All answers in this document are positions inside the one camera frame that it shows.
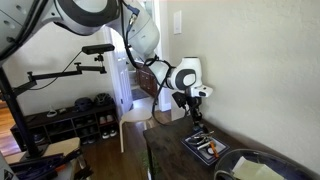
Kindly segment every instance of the dark wooden table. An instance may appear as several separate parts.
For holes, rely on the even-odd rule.
[[[247,148],[245,145],[222,132],[215,126],[203,121],[209,131],[214,131],[214,137],[230,146],[229,151]],[[158,126],[143,132],[147,142],[150,173],[154,179],[151,153],[159,163],[165,179],[213,179],[215,164],[207,166],[181,142],[181,139],[192,134],[192,119],[190,117],[172,121],[167,126]]]

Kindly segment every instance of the shoe rack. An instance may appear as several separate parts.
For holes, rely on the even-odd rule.
[[[66,112],[54,117],[47,117],[47,113],[25,117],[37,145],[56,143],[73,137],[79,137],[81,144],[87,145],[118,134],[115,105],[93,107],[85,112],[75,112],[73,107],[69,107]],[[25,151],[26,146],[17,126],[14,125],[10,130],[21,151]]]

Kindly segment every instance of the stool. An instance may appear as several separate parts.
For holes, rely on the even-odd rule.
[[[151,113],[144,108],[136,108],[128,111],[122,115],[120,120],[120,144],[121,144],[121,153],[124,152],[123,148],[123,133],[122,133],[122,124],[125,122],[141,122],[144,123],[144,130],[147,129],[146,122],[152,117]]]

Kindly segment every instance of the light switch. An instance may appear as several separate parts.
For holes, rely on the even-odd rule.
[[[173,14],[173,34],[181,34],[181,11],[175,12]]]

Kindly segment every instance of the wooden floor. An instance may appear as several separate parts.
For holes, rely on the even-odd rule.
[[[171,111],[156,111],[155,116],[162,123],[171,121]],[[0,150],[3,155],[20,152],[10,132],[14,124],[8,108],[0,109]],[[148,128],[157,125],[154,120],[150,120]],[[142,161],[142,155],[146,155],[146,143],[142,134],[143,123],[125,123],[123,132],[124,153],[120,152],[119,134],[82,147],[84,157],[94,171],[92,180],[148,179]]]

